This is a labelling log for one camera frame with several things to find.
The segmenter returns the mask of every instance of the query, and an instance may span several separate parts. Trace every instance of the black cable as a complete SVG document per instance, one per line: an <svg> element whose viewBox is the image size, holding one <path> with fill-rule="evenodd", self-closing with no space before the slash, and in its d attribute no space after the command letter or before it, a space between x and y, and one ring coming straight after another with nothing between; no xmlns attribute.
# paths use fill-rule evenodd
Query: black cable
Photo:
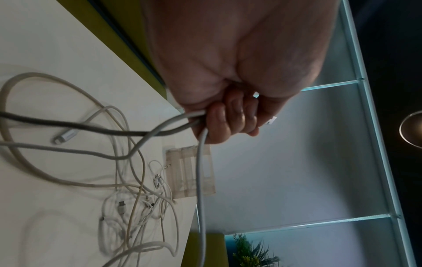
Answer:
<svg viewBox="0 0 422 267"><path fill-rule="evenodd" d="M105 129L101 127L96 127L88 124L81 124L76 122L70 122L70 121L55 121L55 120L45 120L45 119L37 119L32 117L26 117L21 116L5 111L0 111L0 117L5 118L12 121L18 121L28 124L35 124L35 125L43 125L43 126L51 126L51 127L62 127L62 128L73 128L88 132L96 132L99 134L104 135L114 135L114 136L145 136L149 133L149 131L119 131L119 130L110 130ZM192 122L186 123L184 125L181 125L177 128L166 130L166 131L160 131L155 136L167 136L167 135L173 135L175 133L181 132L183 130L186 130L188 128L197 126L201 124L204 121L204 116L198 117L197 120L194 120Z"/></svg>

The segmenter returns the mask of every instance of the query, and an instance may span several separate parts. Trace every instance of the tangled cable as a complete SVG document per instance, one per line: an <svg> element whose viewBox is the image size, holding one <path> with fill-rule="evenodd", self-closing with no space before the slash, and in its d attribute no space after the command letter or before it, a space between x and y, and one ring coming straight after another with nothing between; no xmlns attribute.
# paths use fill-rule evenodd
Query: tangled cable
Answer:
<svg viewBox="0 0 422 267"><path fill-rule="evenodd" d="M53 82L57 82L63 85L66 85L75 91L83 94L85 97L87 97L89 100L91 100L96 106L98 106L99 110L96 111L93 115L91 115L88 119L86 119L82 123L74 123L74 122L67 122L67 121L54 121L54 120L45 120L45 119L37 119L32 117L25 117L20 116L17 114L9 113L6 111L6 104L7 104L7 98L12 90L12 88L19 83L20 81L32 77L38 77L38 78L44 78ZM112 113L110 113L110 110L117 111L124 120L124 126L116 119L115 116L113 116ZM91 121L98 116L101 113L106 113L114 123L121 129L119 130L112 130L112 129L106 129L100 125L95 125ZM119 232L124 232L122 234L123 242L114 251L112 251L112 254L116 254L111 260L109 260L106 264L103 265L103 267L110 267L112 264L114 264L116 261L119 262L119 267L125 266L125 264L129 261L129 256L132 253L137 252L138 253L138 260L137 265L139 265L140 260L140 254L143 252L158 250L162 248L166 248L170 251L171 255L174 257L178 253L178 247L179 247L179 225L178 225L178 218L175 212L175 204L172 200L172 193L170 188L167 185L166 189L166 182L165 178L158 176L158 187L161 187L161 191L154 191L149 189L144 185L145 180L145 159L140 151L140 148L143 144L145 144L150 138L154 136L166 136L166 135L172 135L178 132L181 132L185 129L188 129L190 127L193 127L195 125L201 124L203 122L203 116L205 115L205 111L197 111L187 114L181 114L179 116L175 116L157 127L155 127L153 130L149 132L142 132L142 131L130 131L129 130L129 124L127 122L126 117L124 114L116 107L114 106L104 106L102 105L97 99L95 99L93 96L88 94L86 91L82 90L81 88L65 81L60 78L57 78L52 75L44 74L44 73L23 73L16 75L9 79L2 87L0 91L0 134L3 137L4 141L0 141L0 146L7 146L10 150L10 152L14 155L14 157L23 165L25 166L30 172L32 172L36 177L39 177L43 180L46 180L48 182L60 184L60 185L66 185L66 186L76 186L76 187L100 187L100 188L116 188L116 191L109 196L107 199L116 196L118 198L121 194L131 194L133 197L135 197L135 201L132 207L132 211L129 217L129 220L126 222L126 219L124 218L124 210L125 205L119 205L117 207L119 214L121 215L121 218L115 218L112 216L108 216L105 214L104 210L102 209L102 218L101 220L104 221L108 226L112 227L116 230L116 235L119 235ZM194 118L199 117L198 119L189 122L187 124L184 124L182 126L179 126L177 128L171 129L171 130L164 130L167 126L171 125L172 123L175 123L179 120L185 119L185 118ZM74 150L74 149L65 149L60 147L53 147L53 146L40 146L36 144L28 144L28 143L17 143L13 140L13 137L10 133L9 125L7 123L7 120L13 120L18 121L22 123L28 123L28 124L36 124L36 125L43 125L43 126L51 126L51 127L61 127L65 128L65 130L58 136L53 138L53 142L56 145L60 145L64 142L69 141L72 137L74 137L78 131L89 131L89 132L95 132L100 134L105 134L110 136L110 141L113 146L114 155L107 155L102 154L94 151L87 151L87 150ZM205 143L205 139L207 137L208 130L205 128L199 138L199 145L198 145L198 154L196 157L196 192L197 192L197 211L199 216L199 222L200 222L200 255L198 259L198 266L202 267L205 262L205 224L204 224L204 204L202 200L202 190L201 190L201 157L202 157L202 150ZM127 147L128 147L128 153L126 155L119 155L119 150L117 147L117 143L115 140L115 136L126 136L127 137ZM142 136L143 138L139 140L138 142L135 142L132 139L132 136ZM74 182L74 181L68 181L64 179L60 179L58 177L54 177L52 175L49 175L45 173L44 171L38 169L33 164L31 164L20 152L19 148L26 148L26 149L36 149L36 150L46 150L46 151L54 151L54 152L61 152L61 153L71 153L71 154L83 154L83 155L91 155L95 157L101 157L104 159L114 160L116 164L116 171L115 171L115 183L114 184L92 184L92 183L80 183L80 182ZM135 168L133 166L132 157L138 153L141 161L142 161L142 175L141 178L139 178L136 174ZM126 161L124 164L125 167L121 168L120 161ZM139 185L127 183L124 179L125 176L125 168L129 165L132 175L135 178L135 180L138 182ZM145 196L146 198L153 198L155 196L155 199L151 202L147 202L145 200L141 199L141 196ZM147 214L143 214L144 210L142 211L139 218L136 217L136 211L138 207L138 203L143 203L145 205L145 210L147 210ZM165 242L164 238L164 228L163 228L163 220L164 215L167 210L167 207L170 206L174 216L175 216L175 224L176 224L176 230L177 230L177 240L176 240L176 247L173 248L170 244ZM160 214L159 216L154 216L154 211L159 207ZM161 230L163 235L163 241L151 241L142 243L144 238L144 233L146 229L146 225L148 223L148 220L150 218L159 219L161 222ZM130 241L130 238L132 234L138 229L138 233L133 239L133 241Z"/></svg>

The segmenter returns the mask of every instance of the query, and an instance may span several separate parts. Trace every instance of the cable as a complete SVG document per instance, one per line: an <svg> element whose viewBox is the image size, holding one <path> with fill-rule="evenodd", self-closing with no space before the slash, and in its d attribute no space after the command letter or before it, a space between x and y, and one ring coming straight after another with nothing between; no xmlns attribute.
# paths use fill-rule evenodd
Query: cable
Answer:
<svg viewBox="0 0 422 267"><path fill-rule="evenodd" d="M31 77L45 78L47 80L51 80L51 81L58 82L58 83L61 83L63 85L69 86L70 88L74 89L75 91L83 94L88 99L90 99L95 105L97 105L100 108L100 110L96 111L93 115L91 115L83 123L73 123L73 122L66 122L66 121L52 121L52 120L36 119L36 118L30 118L30 117L20 116L20 115L17 115L17 114L12 114L12 113L6 112L7 98L9 96L12 88L18 82L20 82L24 79L27 79L27 78L31 78ZM110 113L109 109L114 109L121 114L121 116L124 120L125 127L123 127L120 124L120 122ZM91 125L92 124L91 120L94 119L96 116L98 116L102 112L107 113L112 118L112 120L117 124L117 126L121 129L121 131L120 130L118 131L118 130L106 129L102 126L98 127L98 126ZM134 205L132 207L132 212L130 214L130 218L129 218L129 221L127 223L126 229L125 229L125 226L124 226L126 224L126 222L125 222L125 219L123 217L123 214L120 214L121 219L122 219L122 223L121 223L118 219L116 219L114 217L113 217L113 219L109 218L108 216L105 216L104 211L102 212L104 221L114 221L119 225L119 227L122 228L123 231L126 230L126 235L125 235L123 244L126 244L126 246L127 246L127 250L125 250L125 247L122 244L121 247L116 250L116 252L117 252L121 248L123 248L122 253L116 255L109 262L107 262L103 267L111 266L117 260L120 260L119 266L123 266L128 261L128 258L129 258L129 257L127 257L126 260L124 261L124 263L121 264L122 263L121 260L123 259L123 257L129 256L133 252L143 253L143 252L158 250L158 249L165 247L170 251L172 256L177 255L178 248L179 248L179 226L178 226L177 214L175 212L175 206L174 206L174 203L173 203L173 200L172 200L171 189L170 189L170 187L168 187L168 184L165 182L165 180L162 179L164 181L164 183L167 185L167 187L169 188L169 191L170 191L170 198L168 198L167 191L166 191L163 183L161 183L162 186L163 186L163 192L161 192L161 193L157 193L153 190L150 190L148 187L146 187L144 185L145 160L144 160L144 157L143 157L143 155L142 155L142 153L140 152L139 149L142 147L143 144L145 144L150 138L152 138L154 136L166 136L166 135L170 135L170 134L175 134L175 133L180 132L184 129L187 129L187 128L190 128L192 126L203 123L202 117L203 117L204 114L205 114L205 111L203 111L203 110L197 111L197 112L192 112L192 113L181 114L179 116L175 116L171 119L166 120L165 122L161 123L160 125L158 125L157 127L155 127L153 130L151 130L149 132L130 131L126 117L116 107L102 105L98 100L96 100L94 97L92 97L90 94L88 94L84 90L82 90L79 87L77 87L77 86L75 86L75 85L73 85L73 84L71 84L71 83L69 83L65 80L62 80L60 78L57 78L57 77L54 77L54 76L51 76L51 75L48 75L48 74L43 74L43 73L23 73L23 74L16 75L13 78L9 79L3 85L3 87L0 91L0 134L2 135L2 137L4 139L4 141L0 141L0 146L9 147L12 154L15 156L15 158L22 165L24 165L24 167L29 169L29 171L31 171L37 177L40 177L40 178L42 178L46 181L61 184L61 185L77 186L77 187L102 187L102 188L126 187L130 192L135 193L136 199L135 199ZM179 126L177 128L174 128L172 130L166 130L166 131L164 130L164 128L166 128L167 126L169 126L170 124L172 124L174 122L177 122L177 121L182 120L182 119L194 118L194 117L201 117L201 118L196 119L194 121L191 121L191 122L184 124L182 126ZM59 148L59 147L39 146L39 145L27 144L27 143L15 143L14 140L13 140L13 137L11 136L10 129L8 127L8 123L7 123L6 119L11 119L11 120L15 120L15 121L24 122L24 123L31 123L31 124L36 124L36 125L69 128L63 134L61 134L61 137L62 137L61 139L53 139L54 141L56 141L55 142L56 144L66 142L69 139L71 139L74 135L76 135L76 133L77 133L76 129L110 135L111 136L111 142L112 142L112 145L113 145L114 156L102 154L102 153L97 153L97 152L94 152L94 151L63 149L63 148ZM198 199L198 216L200 218L200 228L202 230L201 235L200 235L200 256L199 256L199 260L198 260L198 267L202 267L203 264L204 264L205 249L206 249L205 248L205 241L206 241L205 238L206 238L206 236L205 236L205 225L204 225L204 204L203 204L203 197L202 197L202 190L201 190L201 176L200 175L202 173L202 171L201 171L202 150L203 150L203 146L204 146L204 143L205 143L205 139L207 137L207 133L208 133L208 130L205 128L200 135L199 145L198 145L198 150L197 150L197 157L196 157L196 183L197 183L196 193L197 193L197 199ZM127 139L128 139L128 153L126 155L119 155L118 154L117 143L114 139L114 136L126 136L127 137ZM131 136L143 136L143 138L136 143L131 138ZM18 148L37 149L37 150L46 150L46 151L72 153L72 154L83 154L83 155L91 155L91 156L96 156L96 157L114 160L114 161L116 161L116 175L120 177L120 180L122 181L122 183L117 183L117 177L116 177L116 180L115 180L115 182L116 182L115 184L79 183L79 182L67 181L67 180L62 180L62 179L57 178L57 177L53 177L53 176L43 172L42 170L38 169L34 165L32 165L23 156L23 154L20 152L20 150ZM137 177L136 171L133 167L132 160L131 160L131 157L136 152L139 153L141 160L142 160L143 168L142 168L141 179L139 179ZM129 161L129 165L131 167L132 174L135 177L135 179L137 180L137 182L139 183L139 186L134 185L134 184L130 184L130 183L126 183L124 181L124 170L123 171L121 170L121 167L118 163L118 161L121 161L121 160L122 161L125 161L125 160ZM135 187L139 191L135 192L135 191L131 190L130 187ZM112 196L114 194L119 194L119 193L120 193L120 191L116 190L112 194ZM148 196L148 195L154 195L154 196L157 197L157 199L155 200L154 207L152 208L152 210L148 213L148 215L146 217L142 215L143 214L143 212L142 212L141 218L139 219L140 225L135 226L135 227L140 227L140 228L139 228L139 231L138 231L136 238L133 241L133 245L131 246L130 243L129 243L129 238L130 238L130 232L131 232L131 228L132 228L132 226L131 226L132 221L135 218L137 203L140 201L141 196ZM176 232L177 232L175 249L173 249L173 247L170 244L165 242L165 237L164 237L163 219L164 219L165 210L167 209L167 205L171 206L171 209L172 209L173 214L175 216L175 224L176 224ZM146 224L148 223L148 220L153 216L153 211L157 206L161 207L160 222L161 222L161 230L162 230L162 234L163 234L163 242L152 241L152 242L142 243L143 234L144 234L145 229L146 229ZM141 240L140 240L140 244L137 245L136 244L138 242L137 237L139 235L141 235Z"/></svg>

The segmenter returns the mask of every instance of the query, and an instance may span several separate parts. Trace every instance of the circular light fixture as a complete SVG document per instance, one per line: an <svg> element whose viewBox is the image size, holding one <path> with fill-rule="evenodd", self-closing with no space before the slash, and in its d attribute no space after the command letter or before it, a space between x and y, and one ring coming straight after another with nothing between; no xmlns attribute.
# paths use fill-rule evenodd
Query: circular light fixture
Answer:
<svg viewBox="0 0 422 267"><path fill-rule="evenodd" d="M422 149L422 110L405 117L399 132L404 141Z"/></svg>

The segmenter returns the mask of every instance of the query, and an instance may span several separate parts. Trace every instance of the fingernail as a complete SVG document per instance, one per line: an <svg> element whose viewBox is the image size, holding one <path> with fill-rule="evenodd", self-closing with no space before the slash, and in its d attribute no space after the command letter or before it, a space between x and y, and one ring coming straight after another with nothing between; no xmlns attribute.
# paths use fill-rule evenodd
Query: fingernail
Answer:
<svg viewBox="0 0 422 267"><path fill-rule="evenodd" d="M220 122L226 122L226 109L224 107L217 109L216 115Z"/></svg>
<svg viewBox="0 0 422 267"><path fill-rule="evenodd" d="M248 105L246 107L245 115L251 119L253 119L256 116L256 112L258 110L258 105Z"/></svg>
<svg viewBox="0 0 422 267"><path fill-rule="evenodd" d="M243 99L242 98L238 98L232 101L232 108L234 110L234 112L238 113L238 114L242 114L243 113Z"/></svg>

